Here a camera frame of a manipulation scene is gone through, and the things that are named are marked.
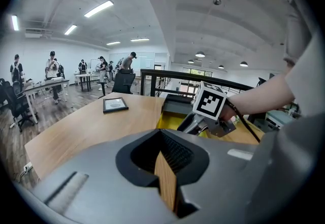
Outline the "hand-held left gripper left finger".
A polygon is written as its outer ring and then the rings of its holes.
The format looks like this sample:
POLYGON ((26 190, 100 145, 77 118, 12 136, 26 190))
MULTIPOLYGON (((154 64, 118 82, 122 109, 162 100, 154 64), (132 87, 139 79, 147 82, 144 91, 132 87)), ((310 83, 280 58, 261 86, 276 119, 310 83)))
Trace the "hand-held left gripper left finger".
POLYGON ((119 172, 115 158, 124 146, 153 130, 90 146, 42 179, 32 193, 43 203, 58 206, 53 198, 71 175, 68 184, 84 181, 62 215, 81 224, 171 224, 178 217, 161 199, 158 188, 135 186, 119 172))

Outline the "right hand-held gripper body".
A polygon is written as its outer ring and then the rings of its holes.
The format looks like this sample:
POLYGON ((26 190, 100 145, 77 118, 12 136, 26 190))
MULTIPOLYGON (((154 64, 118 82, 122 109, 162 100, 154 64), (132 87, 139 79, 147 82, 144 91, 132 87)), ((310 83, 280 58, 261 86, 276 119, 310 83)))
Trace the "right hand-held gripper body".
POLYGON ((200 128, 223 137, 236 129, 231 120, 219 118, 226 102, 226 94, 217 85, 201 81, 193 99, 192 111, 200 128))

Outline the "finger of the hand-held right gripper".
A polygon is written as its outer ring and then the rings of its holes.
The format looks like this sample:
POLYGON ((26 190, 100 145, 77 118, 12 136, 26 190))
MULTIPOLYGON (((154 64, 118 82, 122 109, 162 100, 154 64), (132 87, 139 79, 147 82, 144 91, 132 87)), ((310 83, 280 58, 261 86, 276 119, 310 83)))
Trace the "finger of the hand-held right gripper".
POLYGON ((187 134, 197 133, 197 117, 195 113, 189 113, 181 124, 178 126, 177 131, 187 134))

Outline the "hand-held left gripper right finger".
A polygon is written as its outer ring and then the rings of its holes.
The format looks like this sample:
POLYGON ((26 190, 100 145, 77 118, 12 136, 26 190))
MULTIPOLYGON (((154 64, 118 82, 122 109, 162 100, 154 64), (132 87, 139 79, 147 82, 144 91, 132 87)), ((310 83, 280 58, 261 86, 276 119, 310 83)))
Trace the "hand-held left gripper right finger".
POLYGON ((254 144, 228 142, 163 130, 160 196, 175 215, 173 224, 204 224, 225 205, 221 193, 250 161, 254 144))

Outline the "yellow bin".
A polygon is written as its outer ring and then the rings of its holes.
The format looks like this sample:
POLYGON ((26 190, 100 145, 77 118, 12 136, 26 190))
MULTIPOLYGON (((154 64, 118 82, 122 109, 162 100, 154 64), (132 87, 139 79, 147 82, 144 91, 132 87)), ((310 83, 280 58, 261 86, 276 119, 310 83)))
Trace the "yellow bin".
POLYGON ((156 125, 158 129, 176 130, 185 117, 192 112, 193 98, 168 94, 161 108, 161 115, 156 125))

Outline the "person's right forearm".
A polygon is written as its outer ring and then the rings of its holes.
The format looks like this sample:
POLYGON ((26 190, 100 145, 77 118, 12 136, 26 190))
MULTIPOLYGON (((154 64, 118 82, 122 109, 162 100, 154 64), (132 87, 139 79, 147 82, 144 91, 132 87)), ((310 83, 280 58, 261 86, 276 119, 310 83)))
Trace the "person's right forearm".
POLYGON ((282 108, 295 99, 285 76, 286 73, 278 74, 262 85, 233 95, 227 100, 242 115, 259 114, 282 108))

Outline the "large window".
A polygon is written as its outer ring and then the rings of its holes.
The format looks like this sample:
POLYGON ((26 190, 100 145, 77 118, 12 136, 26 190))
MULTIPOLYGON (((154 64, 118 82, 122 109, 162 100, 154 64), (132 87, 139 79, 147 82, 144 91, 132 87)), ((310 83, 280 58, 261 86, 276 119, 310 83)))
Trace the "large window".
POLYGON ((191 69, 191 68, 183 68, 182 72, 194 74, 194 75, 201 75, 206 77, 212 77, 213 73, 209 71, 199 70, 199 69, 191 69))

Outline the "black metal railing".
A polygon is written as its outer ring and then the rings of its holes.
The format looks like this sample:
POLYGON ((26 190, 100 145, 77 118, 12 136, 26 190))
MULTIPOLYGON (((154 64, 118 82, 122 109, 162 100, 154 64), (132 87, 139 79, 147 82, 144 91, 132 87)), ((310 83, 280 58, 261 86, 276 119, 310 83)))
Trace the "black metal railing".
POLYGON ((171 78, 171 79, 179 79, 179 80, 189 80, 196 82, 208 82, 210 84, 220 85, 227 88, 237 89, 239 91, 248 91, 253 89, 251 86, 247 86, 244 84, 223 80, 219 78, 206 77, 202 75, 195 75, 183 72, 175 72, 175 71, 166 71, 166 70, 152 70, 152 69, 140 69, 141 72, 141 85, 140 85, 140 95, 145 95, 145 81, 147 76, 151 76, 150 83, 150 96, 154 97, 155 92, 167 92, 167 93, 175 93, 175 94, 185 94, 185 95, 194 95, 194 93, 189 92, 181 92, 176 90, 168 90, 161 89, 156 87, 156 79, 157 77, 161 78, 171 78))

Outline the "black office chair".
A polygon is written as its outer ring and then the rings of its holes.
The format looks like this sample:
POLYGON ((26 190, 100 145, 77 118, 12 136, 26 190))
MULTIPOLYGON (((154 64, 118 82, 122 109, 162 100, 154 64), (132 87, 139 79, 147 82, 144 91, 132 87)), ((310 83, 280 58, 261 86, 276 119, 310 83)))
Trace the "black office chair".
POLYGON ((32 125, 35 125, 34 121, 32 120, 33 116, 31 114, 26 95, 23 92, 16 94, 9 81, 5 81, 2 78, 0 79, 0 86, 5 93, 9 109, 13 116, 14 122, 12 126, 17 126, 19 131, 22 132, 22 126, 26 122, 30 122, 32 125))
POLYGON ((115 75, 112 92, 132 94, 131 86, 135 77, 133 70, 120 69, 115 75))

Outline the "person's grey shirt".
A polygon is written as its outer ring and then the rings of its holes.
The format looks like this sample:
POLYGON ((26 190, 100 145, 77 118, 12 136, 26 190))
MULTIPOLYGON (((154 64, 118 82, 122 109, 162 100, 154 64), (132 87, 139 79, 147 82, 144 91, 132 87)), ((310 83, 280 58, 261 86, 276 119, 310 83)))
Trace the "person's grey shirt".
POLYGON ((325 39, 320 30, 285 80, 304 117, 325 113, 325 39))

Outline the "white table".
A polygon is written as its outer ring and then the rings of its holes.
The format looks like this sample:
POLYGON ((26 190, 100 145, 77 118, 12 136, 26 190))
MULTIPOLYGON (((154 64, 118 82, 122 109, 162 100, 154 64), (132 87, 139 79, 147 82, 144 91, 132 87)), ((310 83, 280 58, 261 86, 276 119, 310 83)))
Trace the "white table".
POLYGON ((35 124, 38 124, 38 118, 36 117, 36 109, 33 102, 33 94, 38 92, 39 90, 45 88, 51 88, 53 86, 61 86, 63 91, 63 100, 68 104, 69 107, 73 107, 70 101, 70 94, 69 94, 69 79, 64 79, 62 77, 53 78, 50 80, 44 80, 38 83, 32 83, 24 90, 24 94, 27 99, 27 103, 29 106, 30 113, 32 115, 33 121, 35 124))
POLYGON ((75 74, 75 85, 80 85, 81 90, 84 91, 84 83, 87 91, 91 91, 91 76, 89 74, 75 74))

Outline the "ceiling tube lights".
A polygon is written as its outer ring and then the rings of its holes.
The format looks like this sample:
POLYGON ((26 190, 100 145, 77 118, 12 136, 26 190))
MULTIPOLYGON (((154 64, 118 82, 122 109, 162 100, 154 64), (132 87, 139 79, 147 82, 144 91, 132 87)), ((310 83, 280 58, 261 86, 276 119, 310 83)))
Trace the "ceiling tube lights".
POLYGON ((87 45, 110 46, 118 45, 122 41, 120 30, 117 34, 110 34, 107 30, 112 24, 106 22, 104 18, 98 20, 99 16, 111 14, 114 3, 109 0, 93 8, 79 20, 63 20, 60 23, 41 22, 36 20, 24 20, 21 15, 11 15, 11 27, 14 31, 25 33, 26 28, 41 29, 43 36, 52 40, 68 40, 87 45))

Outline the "ceiling air conditioner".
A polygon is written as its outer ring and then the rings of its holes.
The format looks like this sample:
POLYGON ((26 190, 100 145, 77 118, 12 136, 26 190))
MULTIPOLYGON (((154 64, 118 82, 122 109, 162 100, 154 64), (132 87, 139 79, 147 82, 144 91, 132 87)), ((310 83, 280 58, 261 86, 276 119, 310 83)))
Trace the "ceiling air conditioner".
POLYGON ((25 29, 25 37, 30 39, 39 39, 43 36, 41 29, 34 29, 34 28, 26 28, 25 29))

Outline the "black picture frame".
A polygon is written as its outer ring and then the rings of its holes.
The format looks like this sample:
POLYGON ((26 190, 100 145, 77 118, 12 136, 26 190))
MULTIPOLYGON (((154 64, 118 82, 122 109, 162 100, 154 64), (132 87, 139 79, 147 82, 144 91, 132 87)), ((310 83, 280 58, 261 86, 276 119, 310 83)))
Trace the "black picture frame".
POLYGON ((103 99, 103 113, 113 113, 128 110, 128 105, 122 97, 103 99))

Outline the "wall whiteboard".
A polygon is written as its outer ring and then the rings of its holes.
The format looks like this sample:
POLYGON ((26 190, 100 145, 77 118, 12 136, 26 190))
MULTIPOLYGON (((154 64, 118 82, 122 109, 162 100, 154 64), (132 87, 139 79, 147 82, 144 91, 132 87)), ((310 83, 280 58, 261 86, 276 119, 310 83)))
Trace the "wall whiteboard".
MULTIPOLYGON (((130 55, 130 52, 124 53, 110 53, 108 56, 109 61, 113 61, 114 65, 117 65, 117 62, 120 59, 123 59, 130 55)), ((136 53, 137 59, 133 59, 131 68, 134 70, 140 69, 154 69, 154 58, 155 54, 152 52, 146 53, 136 53)))

